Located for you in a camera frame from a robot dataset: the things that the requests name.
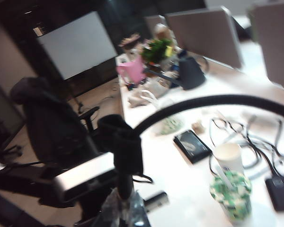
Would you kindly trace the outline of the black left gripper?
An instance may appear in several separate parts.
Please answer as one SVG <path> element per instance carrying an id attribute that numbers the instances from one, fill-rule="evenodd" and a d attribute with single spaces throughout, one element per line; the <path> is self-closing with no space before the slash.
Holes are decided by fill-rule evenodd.
<path id="1" fill-rule="evenodd" d="M 69 197 L 62 198 L 61 192 L 47 192 L 39 199 L 39 204 L 58 209 L 75 207 L 77 204 L 81 208 L 81 221 L 94 218 L 101 210 L 107 196 L 116 187 L 115 180 L 98 182 L 96 180 L 76 186 Z"/>

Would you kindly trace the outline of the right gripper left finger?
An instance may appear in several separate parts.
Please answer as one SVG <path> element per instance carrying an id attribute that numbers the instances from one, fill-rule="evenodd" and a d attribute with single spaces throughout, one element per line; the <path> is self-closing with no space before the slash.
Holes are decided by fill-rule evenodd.
<path id="1" fill-rule="evenodd" d="M 117 189 L 113 189 L 102 204 L 101 212 L 97 216 L 95 227 L 125 227 L 126 200 L 123 200 Z"/>

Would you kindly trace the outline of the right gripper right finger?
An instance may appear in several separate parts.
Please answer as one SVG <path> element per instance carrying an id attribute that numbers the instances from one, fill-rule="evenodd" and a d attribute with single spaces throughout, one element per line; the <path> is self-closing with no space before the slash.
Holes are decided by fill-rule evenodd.
<path id="1" fill-rule="evenodd" d="M 127 224 L 129 227 L 149 226 L 149 220 L 144 206 L 144 201 L 137 191 L 135 191 L 130 198 Z"/>

